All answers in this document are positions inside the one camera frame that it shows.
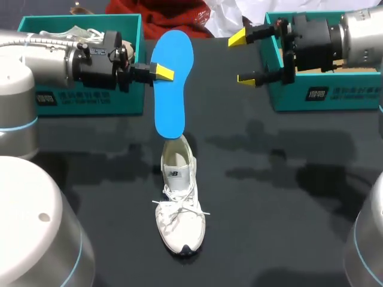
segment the white sneaker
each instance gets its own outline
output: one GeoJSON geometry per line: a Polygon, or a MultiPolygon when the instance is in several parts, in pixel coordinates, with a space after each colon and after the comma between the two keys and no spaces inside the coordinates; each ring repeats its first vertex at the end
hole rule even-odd
{"type": "Polygon", "coordinates": [[[205,215],[198,202],[197,161],[184,136],[167,141],[161,171],[169,201],[158,203],[156,221],[165,245],[175,254],[191,255],[205,236],[205,215]]]}

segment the teal cardboard box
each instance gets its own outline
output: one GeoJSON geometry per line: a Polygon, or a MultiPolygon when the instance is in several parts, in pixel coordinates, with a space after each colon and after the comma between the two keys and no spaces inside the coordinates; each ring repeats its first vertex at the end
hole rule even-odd
{"type": "MultiPolygon", "coordinates": [[[[45,30],[61,33],[73,26],[82,29],[119,31],[123,40],[135,46],[135,62],[145,63],[145,41],[142,20],[139,14],[129,15],[68,15],[68,16],[27,16],[20,23],[18,31],[40,33],[45,30]]],[[[74,89],[36,86],[36,103],[39,115],[139,115],[144,106],[144,84],[132,83],[128,93],[120,90],[109,91],[84,88],[76,83],[74,89]],[[42,94],[53,97],[41,97],[42,94]]]]}
{"type": "MultiPolygon", "coordinates": [[[[265,24],[283,17],[292,21],[296,13],[266,13],[265,24]]],[[[306,12],[308,20],[327,19],[336,25],[344,12],[306,12]]],[[[283,67],[281,44],[273,36],[261,41],[263,67],[275,71],[283,67]]],[[[268,85],[272,106],[277,112],[334,111],[377,109],[381,90],[381,75],[375,70],[349,70],[320,73],[305,71],[296,74],[295,83],[268,85]]]]}

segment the red cloth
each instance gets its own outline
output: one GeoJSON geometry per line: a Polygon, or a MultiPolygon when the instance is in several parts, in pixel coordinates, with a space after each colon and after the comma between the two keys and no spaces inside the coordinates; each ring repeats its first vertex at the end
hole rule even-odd
{"type": "Polygon", "coordinates": [[[210,9],[203,0],[111,0],[106,14],[141,14],[145,39],[181,30],[191,38],[210,38],[203,27],[210,9]]]}

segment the black work surface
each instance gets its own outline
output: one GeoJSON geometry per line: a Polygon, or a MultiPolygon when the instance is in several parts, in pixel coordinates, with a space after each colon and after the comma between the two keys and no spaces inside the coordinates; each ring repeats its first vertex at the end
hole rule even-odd
{"type": "Polygon", "coordinates": [[[236,83],[260,68],[254,47],[192,42],[185,135],[211,213],[199,255],[172,257],[156,227],[163,141],[151,88],[143,117],[40,121],[37,161],[93,243],[95,287],[348,286],[342,247],[382,170],[376,113],[276,114],[265,88],[236,83]]]}

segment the blue insole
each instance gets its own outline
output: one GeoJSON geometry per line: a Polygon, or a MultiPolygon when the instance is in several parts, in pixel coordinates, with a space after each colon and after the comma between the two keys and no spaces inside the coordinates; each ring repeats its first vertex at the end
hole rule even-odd
{"type": "Polygon", "coordinates": [[[154,122],[160,136],[178,139],[185,129],[184,86],[194,63],[189,37],[178,30],[166,32],[158,40],[151,62],[174,71],[173,81],[153,83],[154,122]]]}

